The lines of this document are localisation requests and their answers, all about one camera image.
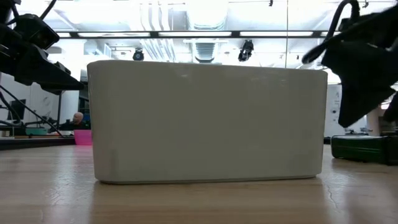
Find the dark green box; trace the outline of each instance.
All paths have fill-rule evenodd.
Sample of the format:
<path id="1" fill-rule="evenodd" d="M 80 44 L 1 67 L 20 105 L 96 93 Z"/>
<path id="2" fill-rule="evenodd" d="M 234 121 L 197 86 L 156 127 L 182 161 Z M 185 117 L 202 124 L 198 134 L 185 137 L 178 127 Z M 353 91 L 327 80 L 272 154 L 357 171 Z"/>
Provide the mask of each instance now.
<path id="1" fill-rule="evenodd" d="M 333 136 L 331 153 L 335 158 L 398 165 L 398 137 Z"/>

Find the man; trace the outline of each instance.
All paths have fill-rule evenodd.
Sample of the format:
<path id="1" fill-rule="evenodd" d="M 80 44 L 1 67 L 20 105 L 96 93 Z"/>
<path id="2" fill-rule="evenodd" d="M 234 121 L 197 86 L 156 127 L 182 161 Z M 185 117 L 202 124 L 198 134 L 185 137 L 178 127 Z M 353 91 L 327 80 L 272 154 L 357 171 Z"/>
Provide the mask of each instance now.
<path id="1" fill-rule="evenodd" d="M 76 129 L 87 129 L 85 123 L 83 121 L 83 114 L 81 112 L 77 112 L 73 115 L 72 122 L 66 122 L 61 124 L 59 127 L 60 131 L 73 131 Z"/>

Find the ceiling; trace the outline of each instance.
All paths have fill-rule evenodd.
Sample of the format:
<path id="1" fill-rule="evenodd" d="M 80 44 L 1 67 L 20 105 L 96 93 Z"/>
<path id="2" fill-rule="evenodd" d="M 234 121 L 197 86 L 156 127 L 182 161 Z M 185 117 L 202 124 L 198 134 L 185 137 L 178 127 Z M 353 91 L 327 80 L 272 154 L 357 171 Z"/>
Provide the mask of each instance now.
<path id="1" fill-rule="evenodd" d="M 328 30 L 340 1 L 329 0 L 58 0 L 45 22 L 57 32 L 65 31 L 142 31 L 189 30 L 190 23 L 208 25 L 224 19 L 223 30 Z M 49 1 L 22 0 L 18 7 L 41 14 Z M 369 0 L 361 14 L 379 12 L 393 6 L 395 0 Z M 349 17 L 346 6 L 341 18 Z M 167 40 L 178 62 L 194 62 L 192 44 L 184 39 Z M 254 55 L 238 62 L 244 39 L 223 39 L 217 44 L 213 62 L 231 65 L 300 68 L 301 56 L 323 39 L 252 39 Z M 100 39 L 99 45 L 111 47 L 112 58 L 131 60 L 135 48 L 159 44 L 160 40 Z M 151 55 L 144 46 L 146 58 Z"/>

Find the spotlight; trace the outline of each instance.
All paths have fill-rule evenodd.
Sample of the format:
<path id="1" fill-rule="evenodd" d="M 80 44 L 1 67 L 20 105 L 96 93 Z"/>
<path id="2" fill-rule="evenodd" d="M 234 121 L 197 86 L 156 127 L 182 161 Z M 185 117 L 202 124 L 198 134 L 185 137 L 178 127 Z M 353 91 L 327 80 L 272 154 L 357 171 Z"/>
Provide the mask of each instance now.
<path id="1" fill-rule="evenodd" d="M 245 40 L 244 44 L 242 46 L 241 49 L 241 53 L 239 54 L 238 60 L 240 62 L 245 62 L 247 60 L 249 60 L 249 58 L 251 57 L 251 52 L 254 50 L 254 46 L 253 43 L 251 42 L 251 40 Z"/>
<path id="2" fill-rule="evenodd" d="M 142 53 L 142 49 L 136 49 L 136 53 L 132 56 L 133 60 L 144 60 L 144 53 Z"/>

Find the white ceiling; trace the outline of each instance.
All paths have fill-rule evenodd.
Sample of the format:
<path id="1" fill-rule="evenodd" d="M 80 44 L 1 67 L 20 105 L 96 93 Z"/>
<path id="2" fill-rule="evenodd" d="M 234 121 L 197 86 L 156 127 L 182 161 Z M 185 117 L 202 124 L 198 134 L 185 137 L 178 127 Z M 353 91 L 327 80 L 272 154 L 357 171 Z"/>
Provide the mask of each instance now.
<path id="1" fill-rule="evenodd" d="M 152 7 L 167 7 L 169 26 L 172 30 L 187 30 L 187 9 L 192 1 L 200 1 L 197 14 L 211 20 L 217 16 L 221 3 L 227 0 L 58 0 L 45 22 L 56 31 L 127 31 L 143 30 L 139 22 L 142 16 L 151 16 Z M 41 14 L 49 1 L 22 0 L 18 7 L 20 13 Z M 229 0 L 227 2 L 226 30 L 328 30 L 331 18 L 340 1 L 336 0 Z M 395 0 L 370 0 L 361 14 L 379 12 L 393 6 Z M 350 6 L 346 6 L 341 18 L 349 17 Z M 322 39 L 253 39 L 255 54 L 241 65 L 298 68 L 300 57 L 319 44 Z M 137 39 L 101 39 L 99 44 L 107 43 L 116 58 L 131 59 Z M 239 64 L 237 57 L 244 39 L 229 39 L 221 44 L 217 62 Z M 173 40 L 178 61 L 192 61 L 190 44 L 182 39 Z"/>

